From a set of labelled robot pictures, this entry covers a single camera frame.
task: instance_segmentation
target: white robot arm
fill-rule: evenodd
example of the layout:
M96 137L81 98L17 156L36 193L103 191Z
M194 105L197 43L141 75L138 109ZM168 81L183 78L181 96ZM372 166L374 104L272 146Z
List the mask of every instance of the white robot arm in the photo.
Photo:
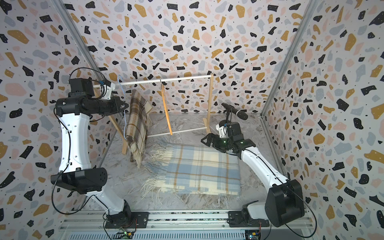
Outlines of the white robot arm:
M216 125L219 135L210 133L201 142L209 147L212 145L220 152L231 151L236 154L255 172L268 192L266 202L256 201L243 206L244 221L267 219L279 227L304 216L301 185L277 171L250 139L244 139L239 123L228 120L230 113L243 120L248 115L226 103L222 103L222 106L227 110L227 117Z

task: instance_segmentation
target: gray surface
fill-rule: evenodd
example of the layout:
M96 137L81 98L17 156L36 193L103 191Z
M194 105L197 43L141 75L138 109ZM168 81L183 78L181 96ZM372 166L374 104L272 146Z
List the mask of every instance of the gray surface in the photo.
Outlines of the gray surface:
M174 131L204 127L202 115L170 115L172 129ZM168 132L165 115L152 114L151 119L153 125L150 127L148 134L157 134ZM211 116L211 131L217 133L215 125L219 121L225 119L225 115ZM261 126L260 119L251 115L246 121L239 120L233 116L233 121L238 121L242 128L245 138L250 138L264 157L276 167L276 163L272 160L272 152L268 145L265 133ZM205 130L192 132L184 132L174 134L173 136L165 135L167 141L178 144L202 144L200 140L206 135ZM151 152L151 146L154 145L161 137L148 138L146 144L146 152L143 156L145 163ZM266 199L266 189L253 173L253 171L242 161L239 160L241 175L241 195L240 196L215 196L215 195L196 195L196 194L170 194L160 193L156 203L156 191L146 195L143 199L144 191L141 190L142 185L149 174L141 167L137 169L135 162L130 162L130 154L123 155L121 153L122 139L116 134L110 149L106 154L102 167L108 171L107 184L110 185L119 197L127 200L133 210L187 210L187 209L240 209L243 204ZM89 201L84 207L85 210L102 210L94 201Z

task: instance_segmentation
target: black speckle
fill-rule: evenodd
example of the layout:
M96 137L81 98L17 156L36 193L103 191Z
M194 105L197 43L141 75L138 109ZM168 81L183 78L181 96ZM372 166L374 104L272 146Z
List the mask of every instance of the black speckle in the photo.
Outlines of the black speckle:
M357 194L356 191L349 189L348 187L344 188L344 192L347 193L351 197L356 197L356 194Z
M173 50L176 50L178 52L182 51L183 50L183 45L176 45L176 46L173 46Z
M195 46L192 46L191 49L195 52L197 52L198 50L200 50L198 47L195 47Z
M23 66L23 70L24 70L26 76L32 76L33 77L33 71L31 69L27 68L26 66Z
M313 20L315 20L316 22L319 22L320 19L322 19L323 16L316 16L316 17L313 17Z
M79 59L77 56L75 56L75 57L71 60L71 63L72 63L73 65L76 65L76 64L79 64L79 61L80 61L80 59Z
M336 7L334 7L334 8L332 9L332 12L336 11L337 9L339 9L339 5L337 5Z
M364 15L365 15L365 10L364 10L364 11L361 11L361 12L359 13L358 19L359 19L359 20L363 19L363 18L364 18Z
M85 5L85 7L86 7L86 8L96 8L96 7L95 7L95 2L94 2L94 1L91 1L91 2L87 3L87 4Z
M13 218L21 217L21 215L23 215L23 211L15 212L15 214L13 215Z
M8 174L8 176L4 179L4 181L2 183L0 183L0 188L4 188L6 186L8 186L11 182L13 182L13 180L15 180L16 178L13 176L15 174L15 172L10 172Z
M371 39L371 38L374 38L375 37L375 35L373 34L373 32L370 32L369 34L368 34L368 39Z
M369 182L369 176L367 174L362 174L360 176L359 183L360 184L367 184Z
M23 114L23 110L21 108L11 111L9 113L9 118L17 118L20 117Z
M72 4L64 4L65 8L68 9L68 10L73 10L75 11L75 9L73 8L73 5Z
M337 162L335 164L335 166L332 168L332 170L336 171L336 170L340 170L340 169L343 169L344 168L344 163L343 162Z
M300 7L300 3L298 3L298 4L296 4L296 5L293 5L293 6L290 6L289 7L289 10L298 10L299 9L299 7Z
M28 225L29 227L32 227L32 226L33 226L33 223L34 223L34 221L29 220L29 221L27 222L27 225Z
M384 11L381 11L381 13L379 13L373 20L372 22L369 24L369 25L380 25L384 23Z
M43 23L46 23L46 22L52 22L52 19L49 15L45 15L45 16L41 16L40 17L40 20L43 22Z
M376 87L374 85L372 86L369 86L369 87L366 87L366 88L362 88L361 89L361 92L363 93L363 95L367 95L370 91L372 90L376 90Z
M353 119L353 124L355 125L355 128L357 129L363 129L364 127L361 124L361 120L359 118Z
M277 8L279 6L276 6L276 5L268 5L268 11L274 11L274 12L277 12Z
M130 32L129 35L130 35L131 37L133 37L133 38L136 37L136 34L135 34L135 32L133 31L133 29L130 29L129 32Z
M357 222L357 220L356 220L356 216L355 216L355 215L350 215L350 214L346 214L345 216L348 218L349 222L350 222L354 227L356 227L356 222Z
M264 51L266 51L266 46L260 46L260 47L257 47L257 50L258 50L259 52L264 52Z
M177 4L170 4L170 3L167 3L167 8L168 8L168 9L173 9L173 10L178 11L178 10L177 10Z
M109 52L113 52L115 49L114 48L110 48L110 47L105 47L105 50L107 50Z
M51 230L46 231L46 232L45 232L45 235L46 235L48 238L50 238L50 237L53 235L54 232L55 232L55 230L54 230L54 229L51 229Z
M346 102L344 102L341 98L339 98L337 101L336 101L337 105L339 106L339 109L345 111L347 110L347 108L349 107L349 104L347 104Z
M35 194L35 190L30 190L24 194L24 197L28 199L29 201L32 201L32 197Z
M189 8L199 8L199 2L192 3Z
M342 37L344 37L346 34L347 34L347 30L344 30L344 32L342 32L342 33L340 34L340 37L342 38Z
M183 34L183 33L184 33L184 30L183 30L183 28L184 28L184 26L183 26L183 25L181 25L181 26L180 26L180 28L179 28L179 30L178 30L178 33L180 33L180 34Z
M221 30L220 37L224 38L225 37L225 30Z

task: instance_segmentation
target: patterned wall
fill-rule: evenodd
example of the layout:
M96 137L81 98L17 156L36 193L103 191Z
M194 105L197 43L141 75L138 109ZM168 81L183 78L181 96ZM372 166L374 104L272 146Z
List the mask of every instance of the patterned wall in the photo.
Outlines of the patterned wall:
M184 2L65 1L98 66L112 80L119 74L134 81L213 72L213 112L223 110L221 102L260 111L307 1ZM167 84L168 109L206 111L208 82ZM137 88L162 111L159 84Z
M384 239L383 10L321 1L266 116L320 239Z
M51 206L50 176L61 157L53 108L69 92L69 73L86 63L51 2L1 0L0 7L0 239L53 239L63 221ZM107 120L89 128L93 164L109 142ZM54 199L67 211L82 198L56 188Z

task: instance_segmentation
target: black cable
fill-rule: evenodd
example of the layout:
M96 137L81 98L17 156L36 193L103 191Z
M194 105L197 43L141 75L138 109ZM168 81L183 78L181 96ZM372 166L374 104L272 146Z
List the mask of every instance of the black cable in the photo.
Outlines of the black cable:
M99 119L96 119L96 120L92 120L92 121L89 121L89 122L97 122L97 121L99 121L99 120L101 120L101 119L103 119L105 116L103 115L101 118L99 118Z
M276 174L270 169L270 167L264 162L264 160L262 158L260 158L259 156L257 156L256 153L252 152L251 150L248 150L248 149L245 149L247 151L250 151L251 153L253 153L256 157L258 157L266 166L267 168L269 168L269 170L272 172L273 175L275 175L276 179L279 180L279 182L281 182L282 184L284 184L277 176ZM302 238L310 238L312 237L315 233L316 233L316 230L317 230L317 219L316 219L316 216L314 214L314 212L312 211L311 207L307 204L307 202L305 202L299 195L297 195L294 191L292 191L289 187L287 187L289 191L291 191L294 195L296 195L301 201L303 201L303 203L305 203L305 205L307 205L307 207L309 208L309 210L311 211L313 217L314 217L314 221L315 221L315 227L314 227L314 231L311 235L305 237L305 236L301 236L300 234L294 232L287 224L285 224L289 230L291 230L294 234L298 235L299 237L302 237Z
M106 219L105 219L104 222L103 222L104 232L107 234L108 238L109 238L110 240L112 240L111 237L109 236L109 234L107 233L107 230L105 230L105 221L106 221Z

